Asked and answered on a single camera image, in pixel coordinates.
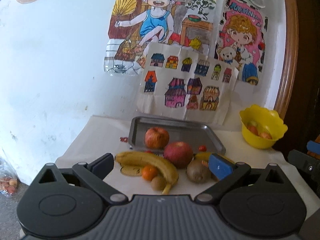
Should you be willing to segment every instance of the banana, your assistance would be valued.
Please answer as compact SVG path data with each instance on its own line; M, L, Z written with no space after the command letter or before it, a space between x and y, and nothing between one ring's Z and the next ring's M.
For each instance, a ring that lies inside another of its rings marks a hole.
M206 161L208 162L209 161L209 157L210 157L211 153L210 152L201 152L201 153L197 153L195 155L195 159L196 160L202 160L202 161ZM228 157L225 157L221 154L218 153L219 156L221 156L222 158L226 159L227 161L235 164L235 162L233 160L230 160Z
M195 155L195 159L196 159L196 160L202 160L202 161L208 162L210 155L211 155L210 152L197 153L197 154Z
M179 179L176 167L168 160L154 154L136 151L121 152L116 155L115 161L121 166L146 166L149 164L157 167L167 181L167 185L162 191L163 195L167 195L171 187L176 184Z

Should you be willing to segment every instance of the cartoon boy drawing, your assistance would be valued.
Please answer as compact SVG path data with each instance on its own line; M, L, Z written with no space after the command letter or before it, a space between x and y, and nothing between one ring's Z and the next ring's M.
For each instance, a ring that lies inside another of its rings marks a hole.
M243 66L242 81L252 85L258 84L257 68L253 64L253 56L248 52L246 45L252 45L257 39L257 29L251 20L242 15L233 15L226 26L227 33L234 43L231 45L236 50L235 60Z
M149 49L149 44L145 46L145 43L150 41L167 44L171 34L173 33L173 17L170 11L165 10L164 7L174 4L175 0L142 1L151 5L151 9L139 14L130 21L117 21L115 27L129 27L143 22L140 28L140 36L142 39L139 44L136 45L134 53L143 51L138 63L144 67Z

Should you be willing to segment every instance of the children's drawing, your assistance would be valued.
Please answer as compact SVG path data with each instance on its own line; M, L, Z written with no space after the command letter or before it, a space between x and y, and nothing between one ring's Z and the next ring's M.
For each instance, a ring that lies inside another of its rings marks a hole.
M189 72L192 65L191 57L187 57L182 61L181 71Z
M170 56L167 59L167 63L165 64L166 68L173 68L177 69L178 66L178 57L177 56Z
M197 63L195 74L205 77L207 75L209 67L210 67L210 62L201 59Z
M236 61L236 50L233 47L217 48L217 54L222 61L239 70L239 63Z
M263 66L266 17L241 0L226 0L222 13L216 57L239 70L239 79L252 85L259 82Z
M216 0L116 0L105 66L144 68L150 42L208 54Z
M189 102L186 106L188 110L197 110L199 108L198 99L196 95L191 95L189 97Z
M202 83L200 78L190 78L187 86L187 94L200 95L202 90Z
M218 87L207 86L200 101L200 110L215 111L219 103L219 95Z
M169 84L169 89L164 94L164 105L171 108L183 107L187 94L184 86L184 79L173 78Z
M226 68L226 70L223 73L222 82L229 83L231 79L232 70L231 68Z
M162 67L164 63L164 56L161 53L154 53L151 57L150 66Z
M220 72L221 72L221 65L220 65L220 64L216 64L216 65L214 66L211 79L213 79L213 80L219 80Z
M156 71L149 70L144 81L146 82L144 91L154 92L156 88L156 82L157 82Z

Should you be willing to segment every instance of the screw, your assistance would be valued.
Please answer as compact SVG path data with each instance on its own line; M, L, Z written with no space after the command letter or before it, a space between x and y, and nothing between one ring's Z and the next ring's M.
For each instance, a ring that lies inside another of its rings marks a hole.
M212 196L208 193L202 193L197 196L197 200L199 200L201 202L208 202L208 201L212 200Z
M126 196L121 193L113 194L110 196L110 200L113 202L122 202L122 201L125 201L125 199L126 199Z

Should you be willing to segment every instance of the cherry tomato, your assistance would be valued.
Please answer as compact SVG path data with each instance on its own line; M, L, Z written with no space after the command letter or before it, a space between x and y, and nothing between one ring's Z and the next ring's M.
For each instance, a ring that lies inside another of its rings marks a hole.
M207 151L207 147L206 147L205 145L201 145L201 146L199 147L199 151L200 151L200 152L206 152L206 151Z

